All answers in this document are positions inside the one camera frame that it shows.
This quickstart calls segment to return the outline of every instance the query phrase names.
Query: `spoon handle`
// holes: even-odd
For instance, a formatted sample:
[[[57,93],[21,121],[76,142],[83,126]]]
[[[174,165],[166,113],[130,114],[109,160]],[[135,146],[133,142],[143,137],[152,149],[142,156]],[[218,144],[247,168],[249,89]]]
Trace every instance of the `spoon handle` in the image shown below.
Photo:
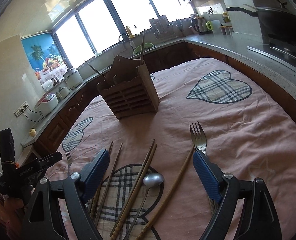
[[[127,232],[127,234],[125,235],[125,238],[124,238],[123,240],[128,240],[128,238],[129,238],[129,236],[130,236],[130,233],[131,233],[131,230],[132,230],[133,227],[135,226],[135,223],[136,223],[136,221],[137,221],[137,219],[138,219],[138,217],[139,217],[139,214],[140,214],[140,212],[141,212],[141,209],[143,208],[143,205],[144,205],[144,203],[145,203],[145,201],[146,201],[146,198],[147,198],[147,196],[148,196],[149,189],[150,189],[150,188],[148,188],[148,189],[146,190],[146,194],[145,194],[145,196],[144,196],[144,199],[143,199],[143,201],[141,202],[140,207],[139,207],[139,209],[138,209],[138,212],[137,212],[135,218],[133,219],[133,221],[132,221],[132,223],[131,223],[131,226],[130,226],[130,228],[129,228],[129,230],[128,230],[128,232]]]

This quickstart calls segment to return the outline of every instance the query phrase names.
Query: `green cup handle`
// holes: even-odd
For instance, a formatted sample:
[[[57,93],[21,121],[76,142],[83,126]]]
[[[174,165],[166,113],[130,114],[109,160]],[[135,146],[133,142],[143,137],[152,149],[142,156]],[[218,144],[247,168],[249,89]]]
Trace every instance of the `green cup handle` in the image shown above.
[[[212,26],[212,23],[211,23],[211,21],[209,21],[209,22],[207,22],[206,23],[206,26],[207,26],[207,28],[209,29],[209,30],[213,30],[213,26]]]

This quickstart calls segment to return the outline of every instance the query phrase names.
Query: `ceiling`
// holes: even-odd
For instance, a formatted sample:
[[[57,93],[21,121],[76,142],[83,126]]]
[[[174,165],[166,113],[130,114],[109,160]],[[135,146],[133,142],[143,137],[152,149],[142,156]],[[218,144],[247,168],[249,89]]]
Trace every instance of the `ceiling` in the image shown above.
[[[13,0],[0,17],[0,41],[48,31],[84,0]]]

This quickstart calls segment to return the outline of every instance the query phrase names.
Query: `black robotic device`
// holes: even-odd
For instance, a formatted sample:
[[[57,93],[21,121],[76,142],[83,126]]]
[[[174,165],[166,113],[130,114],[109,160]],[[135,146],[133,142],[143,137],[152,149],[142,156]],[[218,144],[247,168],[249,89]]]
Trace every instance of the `black robotic device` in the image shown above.
[[[0,191],[23,200],[28,200],[30,195],[28,186],[31,181],[27,177],[31,173],[36,174],[37,170],[41,172],[47,169],[62,158],[58,155],[61,153],[54,153],[16,169],[12,164],[14,147],[10,129],[0,131],[0,145],[3,166]],[[108,168],[109,160],[109,152],[102,149],[80,173],[75,172],[58,181],[39,177],[36,185],[33,185],[35,190],[27,205],[21,238],[68,239],[58,201],[65,199],[77,238],[102,240],[90,219],[85,203],[94,196]],[[219,205],[200,240],[224,240],[238,199],[244,199],[244,205],[235,240],[282,240],[278,215],[262,179],[243,181],[230,173],[223,173],[198,149],[193,155],[193,164],[209,197]]]

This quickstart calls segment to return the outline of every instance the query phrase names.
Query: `plaid pattern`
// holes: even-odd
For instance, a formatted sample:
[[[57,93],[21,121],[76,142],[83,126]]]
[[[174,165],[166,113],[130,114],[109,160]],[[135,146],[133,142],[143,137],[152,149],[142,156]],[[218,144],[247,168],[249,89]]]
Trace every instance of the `plaid pattern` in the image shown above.
[[[112,230],[113,225],[115,224],[115,221],[118,218],[119,213],[121,212],[121,209],[131,190],[131,187],[135,182],[135,179],[140,170],[140,167],[141,167],[141,164],[131,164],[123,168],[120,168],[114,173],[112,180],[110,182],[108,194],[107,194],[103,209],[101,211],[100,220],[97,226],[97,229],[103,239],[110,239],[109,234]],[[147,174],[153,173],[153,172],[156,172],[156,171],[149,168]],[[101,201],[106,183],[107,183],[107,179],[102,184],[98,204]],[[129,239],[135,239],[138,236],[138,234],[141,232],[141,230],[144,228],[144,226],[148,222],[145,216],[149,214],[153,210],[153,208],[157,205],[157,203],[161,198],[162,192],[163,192],[163,184],[161,184],[158,187],[151,188],[149,190],[147,199],[136,221],[136,224],[131,231]],[[128,229],[130,228],[130,225],[133,219],[135,218],[136,213],[138,212],[138,208],[143,200],[145,193],[146,193],[146,187],[142,185],[137,195],[136,201],[134,202],[130,210],[130,214],[128,215],[123,225],[123,228],[120,230],[120,233],[116,238],[117,240],[123,240],[126,233],[128,232]],[[146,234],[145,239],[160,240],[160,237],[157,231],[152,227],[152,230],[149,230],[149,232]]]
[[[231,79],[228,71],[216,70],[200,79],[186,98],[228,104],[246,99],[251,93],[252,89],[246,82]]]
[[[63,140],[63,149],[65,152],[69,152],[76,148],[80,144],[84,132],[83,130],[92,122],[93,117],[88,117],[79,122],[74,128],[72,128]]]

